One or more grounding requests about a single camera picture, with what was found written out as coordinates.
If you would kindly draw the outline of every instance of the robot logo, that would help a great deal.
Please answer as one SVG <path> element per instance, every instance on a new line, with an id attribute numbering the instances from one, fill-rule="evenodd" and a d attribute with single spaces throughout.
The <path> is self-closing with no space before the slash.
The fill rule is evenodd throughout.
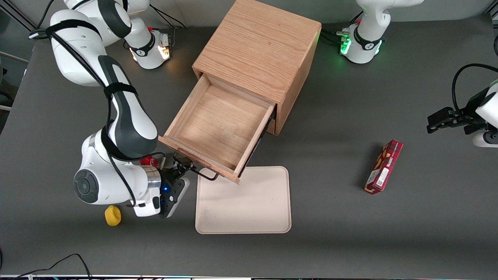
<path id="1" fill-rule="evenodd" d="M 374 46 L 375 46 L 375 44 L 373 44 L 373 43 L 368 43 L 368 44 L 366 44 L 366 45 L 365 45 L 365 49 L 367 49 L 367 50 L 371 50 Z"/>

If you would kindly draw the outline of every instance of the red object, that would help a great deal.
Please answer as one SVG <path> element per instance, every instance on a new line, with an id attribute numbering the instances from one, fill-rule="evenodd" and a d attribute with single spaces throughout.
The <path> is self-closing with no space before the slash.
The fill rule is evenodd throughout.
<path id="1" fill-rule="evenodd" d="M 378 156 L 375 167 L 365 185 L 366 192 L 376 194 L 384 190 L 401 148 L 403 148 L 403 143 L 396 140 L 392 140 L 382 148 L 382 152 Z"/>
<path id="2" fill-rule="evenodd" d="M 144 159 L 139 160 L 138 162 L 140 162 L 140 165 L 152 165 L 155 168 L 159 167 L 159 162 L 153 156 L 148 156 Z"/>

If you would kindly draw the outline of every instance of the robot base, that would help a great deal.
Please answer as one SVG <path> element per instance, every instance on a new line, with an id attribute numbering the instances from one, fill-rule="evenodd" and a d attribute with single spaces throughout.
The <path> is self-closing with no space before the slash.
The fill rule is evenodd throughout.
<path id="1" fill-rule="evenodd" d="M 140 53 L 135 53 L 130 49 L 133 59 L 144 69 L 155 69 L 171 57 L 168 34 L 163 34 L 157 30 L 153 30 L 151 33 L 155 42 L 148 54 L 140 56 Z"/>
<path id="2" fill-rule="evenodd" d="M 357 24 L 352 24 L 349 27 L 343 28 L 342 31 L 349 33 L 349 36 L 341 45 L 340 54 L 346 56 L 351 62 L 365 64 L 370 62 L 374 56 L 378 54 L 382 41 L 380 41 L 377 46 L 372 44 L 372 49 L 364 50 L 362 45 L 356 41 L 355 37 L 350 35 L 354 33 L 357 27 Z"/>

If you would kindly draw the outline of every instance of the wall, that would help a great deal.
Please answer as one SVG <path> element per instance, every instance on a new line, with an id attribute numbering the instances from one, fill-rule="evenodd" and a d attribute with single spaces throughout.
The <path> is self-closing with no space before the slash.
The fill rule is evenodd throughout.
<path id="1" fill-rule="evenodd" d="M 0 22 L 0 51 L 29 60 L 34 46 L 34 42 L 28 39 L 29 31 L 1 10 Z M 8 70 L 3 79 L 19 86 L 26 64 L 3 57 L 2 67 Z"/>
<path id="2" fill-rule="evenodd" d="M 13 0 L 29 18 L 38 22 L 49 0 Z M 360 8 L 354 0 L 260 0 L 293 13 L 323 23 L 344 22 L 354 17 Z M 151 0 L 151 4 L 181 20 L 188 26 L 218 25 L 234 0 Z M 482 13 L 493 0 L 426 0 L 419 6 L 391 10 L 393 21 L 428 21 L 461 19 Z M 48 13 L 65 8 L 55 0 Z M 141 14 L 147 25 L 164 27 L 162 19 L 149 9 Z"/>

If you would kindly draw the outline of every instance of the drawer handle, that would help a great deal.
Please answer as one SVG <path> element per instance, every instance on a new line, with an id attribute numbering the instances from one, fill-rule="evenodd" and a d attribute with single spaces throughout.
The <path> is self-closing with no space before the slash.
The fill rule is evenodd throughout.
<path id="1" fill-rule="evenodd" d="M 218 173 L 216 173 L 216 175 L 215 175 L 213 178 L 209 178 L 208 176 L 206 176 L 206 175 L 204 175 L 204 174 L 200 173 L 199 171 L 197 171 L 197 170 L 195 170 L 195 169 L 191 169 L 191 170 L 192 170 L 195 174 L 197 174 L 197 175 L 199 175 L 199 176 L 203 177 L 204 179 L 210 180 L 210 181 L 214 181 L 214 180 L 216 180 L 216 179 L 218 178 L 218 175 L 219 175 Z"/>

